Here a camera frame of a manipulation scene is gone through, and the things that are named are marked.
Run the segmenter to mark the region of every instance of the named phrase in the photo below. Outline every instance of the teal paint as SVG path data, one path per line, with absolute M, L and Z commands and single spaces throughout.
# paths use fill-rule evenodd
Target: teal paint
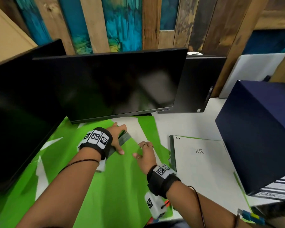
M 179 0 L 162 0 L 160 30 L 175 30 Z
M 142 0 L 102 0 L 111 52 L 142 49 Z
M 51 36 L 43 22 L 38 7 L 34 0 L 15 0 L 20 13 L 26 23 L 32 39 L 37 45 L 52 42 Z
M 77 54 L 93 53 L 80 0 L 59 0 Z

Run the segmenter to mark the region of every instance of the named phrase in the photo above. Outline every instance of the navy blue box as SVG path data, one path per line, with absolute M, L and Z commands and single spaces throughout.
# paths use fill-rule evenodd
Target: navy blue box
M 215 122 L 246 194 L 285 200 L 285 83 L 237 81 Z

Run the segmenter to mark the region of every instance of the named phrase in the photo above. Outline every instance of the table surface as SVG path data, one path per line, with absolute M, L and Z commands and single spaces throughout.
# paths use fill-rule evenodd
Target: table surface
M 226 99 L 210 98 L 203 113 L 152 113 L 156 121 L 161 144 L 170 150 L 169 135 L 171 134 L 222 141 L 215 119 L 225 101 Z M 279 202 L 278 200 L 251 196 L 247 196 L 247 200 L 250 206 Z

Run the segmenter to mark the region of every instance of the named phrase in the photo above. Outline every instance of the blue connector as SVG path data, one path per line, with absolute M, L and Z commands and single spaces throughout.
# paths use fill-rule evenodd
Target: blue connector
M 238 214 L 242 215 L 242 217 L 248 221 L 255 222 L 256 224 L 265 226 L 264 218 L 254 214 L 254 213 L 250 213 L 248 211 L 238 209 Z

